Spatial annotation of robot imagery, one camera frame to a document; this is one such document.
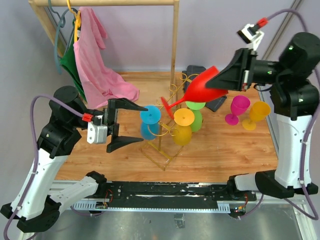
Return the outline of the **red wine glass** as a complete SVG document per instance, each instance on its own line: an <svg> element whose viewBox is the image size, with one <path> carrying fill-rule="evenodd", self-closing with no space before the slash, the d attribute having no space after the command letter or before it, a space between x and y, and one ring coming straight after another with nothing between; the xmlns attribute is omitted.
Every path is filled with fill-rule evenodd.
<svg viewBox="0 0 320 240"><path fill-rule="evenodd" d="M171 119L174 119L174 114L171 110L172 107L181 104L183 102L195 102L195 103L207 103L213 100L216 100L222 96L227 95L229 92L227 89L218 89L218 88L208 88L206 83L213 79L219 73L218 69L215 66L212 66L202 73L200 73L192 82L189 84L187 90L184 93L184 96L169 105L164 97L161 97L161 102L170 116Z"/></svg>

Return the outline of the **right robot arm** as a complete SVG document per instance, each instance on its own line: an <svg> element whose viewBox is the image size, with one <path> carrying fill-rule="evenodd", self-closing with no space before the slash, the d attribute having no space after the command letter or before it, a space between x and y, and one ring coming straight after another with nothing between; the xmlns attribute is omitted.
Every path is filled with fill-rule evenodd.
<svg viewBox="0 0 320 240"><path fill-rule="evenodd" d="M299 32L289 41L278 61L258 60L250 48L235 51L230 63L206 83L208 89L245 91L251 84L270 85L270 98L278 123L278 164L275 170L231 176L226 193L232 200L245 191L258 191L278 199L295 194L315 195L309 171L308 139L320 94L309 81L320 61L320 40Z"/></svg>

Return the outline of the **pink wine glass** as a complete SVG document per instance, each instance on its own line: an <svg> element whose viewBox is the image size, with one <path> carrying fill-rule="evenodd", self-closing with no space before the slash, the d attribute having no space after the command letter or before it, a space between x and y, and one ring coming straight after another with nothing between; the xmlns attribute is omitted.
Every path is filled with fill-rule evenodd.
<svg viewBox="0 0 320 240"><path fill-rule="evenodd" d="M250 104L251 102L248 97L244 95L235 96L230 105L231 113L225 116L225 122L231 126L237 125L239 123L239 116L246 112Z"/></svg>

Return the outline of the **blue wine glass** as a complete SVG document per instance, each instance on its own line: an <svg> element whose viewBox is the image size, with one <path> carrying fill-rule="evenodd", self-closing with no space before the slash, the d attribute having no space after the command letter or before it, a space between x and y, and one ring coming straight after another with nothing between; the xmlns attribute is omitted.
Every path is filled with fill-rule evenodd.
<svg viewBox="0 0 320 240"><path fill-rule="evenodd" d="M140 112L140 134L145 140L154 140L159 134L159 121L162 117L161 111L155 105L145 106L147 111Z"/></svg>

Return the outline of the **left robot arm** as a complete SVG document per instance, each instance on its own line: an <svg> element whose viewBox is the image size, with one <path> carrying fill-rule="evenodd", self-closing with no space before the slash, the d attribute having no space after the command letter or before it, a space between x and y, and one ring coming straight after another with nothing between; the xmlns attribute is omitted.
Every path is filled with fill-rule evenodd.
<svg viewBox="0 0 320 240"><path fill-rule="evenodd" d="M17 220L23 233L42 233L49 230L60 215L86 197L104 197L107 179L91 171L83 179L57 193L50 193L52 183L81 139L80 130L87 130L89 144L105 144L111 153L141 141L139 137L120 136L118 110L145 111L127 98L111 98L103 110L89 109L73 86L66 85L49 96L51 116L39 136L33 135L34 160L25 182L14 201L1 207L9 222Z"/></svg>

